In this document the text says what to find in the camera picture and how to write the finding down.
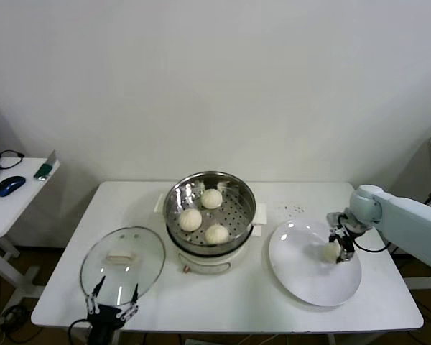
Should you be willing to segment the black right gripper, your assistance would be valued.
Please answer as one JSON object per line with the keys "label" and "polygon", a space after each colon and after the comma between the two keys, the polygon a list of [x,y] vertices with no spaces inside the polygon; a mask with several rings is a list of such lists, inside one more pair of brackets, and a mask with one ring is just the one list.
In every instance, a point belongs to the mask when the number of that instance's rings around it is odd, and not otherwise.
{"label": "black right gripper", "polygon": [[330,243],[337,243],[340,246],[340,251],[337,255],[335,263],[351,261],[355,254],[355,246],[351,232],[345,224],[330,225]]}

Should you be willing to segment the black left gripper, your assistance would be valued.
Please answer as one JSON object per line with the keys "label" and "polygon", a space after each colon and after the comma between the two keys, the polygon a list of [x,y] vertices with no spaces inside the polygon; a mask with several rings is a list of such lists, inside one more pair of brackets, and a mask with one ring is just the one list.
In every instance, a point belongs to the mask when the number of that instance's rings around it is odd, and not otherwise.
{"label": "black left gripper", "polygon": [[123,327],[124,321],[129,321],[139,310],[139,305],[137,303],[139,298],[139,284],[136,284],[129,307],[126,310],[122,311],[112,306],[99,305],[98,294],[100,293],[105,278],[106,276],[103,276],[94,287],[91,294],[85,298],[88,313],[87,320],[91,325],[87,345],[110,344],[114,332]]}

